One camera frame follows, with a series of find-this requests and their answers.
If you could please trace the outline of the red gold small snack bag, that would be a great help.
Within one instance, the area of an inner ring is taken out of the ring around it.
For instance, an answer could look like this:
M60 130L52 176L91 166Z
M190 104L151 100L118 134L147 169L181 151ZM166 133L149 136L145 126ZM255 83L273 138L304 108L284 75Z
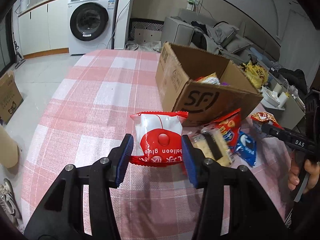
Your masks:
M258 137L260 139L264 139L264 138L268 138L271 137L270 135L266 134L265 132L263 132L262 130L262 126L264 124L269 124L273 127L279 128L279 129L283 129L280 124L278 124L278 122L276 121L275 117L273 114L268 113L268 112L256 112L251 114L251 120L252 120L252 124L254 129L256 130Z

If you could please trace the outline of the blue cookie snack bag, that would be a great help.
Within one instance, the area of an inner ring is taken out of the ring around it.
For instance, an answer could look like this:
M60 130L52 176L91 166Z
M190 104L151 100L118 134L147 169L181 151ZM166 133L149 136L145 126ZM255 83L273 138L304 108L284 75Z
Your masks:
M257 144L255 140L243 131L240 131L235 146L235 153L248 163L250 167L253 167L257 157Z

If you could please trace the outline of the dark red chips bag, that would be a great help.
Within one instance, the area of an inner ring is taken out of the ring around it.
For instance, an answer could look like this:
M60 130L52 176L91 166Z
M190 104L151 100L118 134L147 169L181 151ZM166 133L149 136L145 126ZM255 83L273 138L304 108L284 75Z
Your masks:
M213 120L210 125L221 132L231 152L234 153L241 126L241 109Z

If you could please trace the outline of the clear pack of crackers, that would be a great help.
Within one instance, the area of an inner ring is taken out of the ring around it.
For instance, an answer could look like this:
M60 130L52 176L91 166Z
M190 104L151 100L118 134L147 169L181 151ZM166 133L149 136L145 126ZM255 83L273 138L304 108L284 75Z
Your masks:
M234 161L227 142L217 128L202 129L191 138L191 143L200 149L206 158L213 159L221 166L230 167Z

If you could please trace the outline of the white noodle snack bag front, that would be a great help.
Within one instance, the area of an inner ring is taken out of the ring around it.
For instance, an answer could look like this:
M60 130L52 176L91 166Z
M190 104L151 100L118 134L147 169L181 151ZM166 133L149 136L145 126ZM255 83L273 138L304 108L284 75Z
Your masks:
M220 85L220 80L217 77L216 72L214 72L210 75L204 76L204 77L199 77L196 79L196 82L207 83L207 84L211 84L211 85Z

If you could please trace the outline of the red white balloon glue bag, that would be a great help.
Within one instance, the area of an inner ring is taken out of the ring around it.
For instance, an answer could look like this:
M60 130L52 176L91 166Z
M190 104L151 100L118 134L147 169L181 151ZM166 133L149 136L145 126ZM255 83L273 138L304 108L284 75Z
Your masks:
M139 112L130 116L135 124L136 153L130 163L167 167L182 162L182 124L189 113Z

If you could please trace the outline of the grey white coffee table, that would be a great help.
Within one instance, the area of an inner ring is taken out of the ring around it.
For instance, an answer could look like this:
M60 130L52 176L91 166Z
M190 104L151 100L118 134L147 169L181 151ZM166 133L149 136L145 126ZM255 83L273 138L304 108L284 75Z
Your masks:
M263 86L261 92L263 94L261 104L274 115L280 126L294 129L304 118L303 105L298 103L298 98L289 94L288 89L282 84L272 80L271 89Z

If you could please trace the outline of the yellow plastic bag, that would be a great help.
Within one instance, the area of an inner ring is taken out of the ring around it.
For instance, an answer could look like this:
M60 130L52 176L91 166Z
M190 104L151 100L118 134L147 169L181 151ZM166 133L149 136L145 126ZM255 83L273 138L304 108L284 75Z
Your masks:
M268 81L268 71L252 61L240 64L241 70L256 89L261 89Z

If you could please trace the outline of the grey sofa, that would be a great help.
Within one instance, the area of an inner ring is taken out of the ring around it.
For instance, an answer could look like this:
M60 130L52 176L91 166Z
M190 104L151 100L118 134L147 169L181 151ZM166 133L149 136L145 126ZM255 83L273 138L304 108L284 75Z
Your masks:
M259 24L247 16L230 17L231 22L180 9L178 15L166 17L161 45L166 42L190 46L220 54L236 63L250 56L267 62L278 61L280 44Z

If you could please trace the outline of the cardboard box on floor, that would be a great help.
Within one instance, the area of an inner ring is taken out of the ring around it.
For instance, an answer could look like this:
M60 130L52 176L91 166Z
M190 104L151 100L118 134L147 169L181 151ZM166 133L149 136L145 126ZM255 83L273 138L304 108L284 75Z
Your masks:
M22 95L17 88L14 72L9 70L1 77L0 115L6 125L23 102Z

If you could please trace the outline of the grey sofa cushion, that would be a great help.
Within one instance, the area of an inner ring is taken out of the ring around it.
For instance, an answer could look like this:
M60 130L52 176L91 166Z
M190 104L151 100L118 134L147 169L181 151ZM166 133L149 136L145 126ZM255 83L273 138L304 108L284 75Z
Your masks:
M226 22L219 22L214 27L213 39L216 44L225 47L238 33L239 28Z

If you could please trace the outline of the grey clothes pile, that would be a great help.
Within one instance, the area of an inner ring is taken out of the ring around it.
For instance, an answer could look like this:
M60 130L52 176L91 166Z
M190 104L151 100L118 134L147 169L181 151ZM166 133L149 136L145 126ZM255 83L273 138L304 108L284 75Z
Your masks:
M194 32L190 43L191 45L215 55L223 54L223 48L216 44L215 41L208 36L207 27L205 24L197 21L191 21L191 25L194 27Z

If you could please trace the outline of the white kitchen base cabinets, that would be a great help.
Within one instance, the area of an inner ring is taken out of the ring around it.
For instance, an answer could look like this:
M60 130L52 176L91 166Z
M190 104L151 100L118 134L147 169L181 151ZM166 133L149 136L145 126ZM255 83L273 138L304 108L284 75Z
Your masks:
M18 17L20 48L26 58L69 52L68 0L44 3Z

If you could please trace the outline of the black patterned radiator cover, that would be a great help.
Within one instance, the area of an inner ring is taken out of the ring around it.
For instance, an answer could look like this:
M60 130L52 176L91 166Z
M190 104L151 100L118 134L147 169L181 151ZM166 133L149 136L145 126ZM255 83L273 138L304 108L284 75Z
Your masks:
M143 44L161 40L164 22L145 18L131 18L128 40Z

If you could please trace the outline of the white electric kettle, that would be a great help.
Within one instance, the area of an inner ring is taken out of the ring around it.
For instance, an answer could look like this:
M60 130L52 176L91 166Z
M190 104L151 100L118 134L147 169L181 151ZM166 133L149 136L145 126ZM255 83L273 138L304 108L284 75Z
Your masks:
M20 2L20 12L24 12L28 9L30 5L30 0L21 0Z

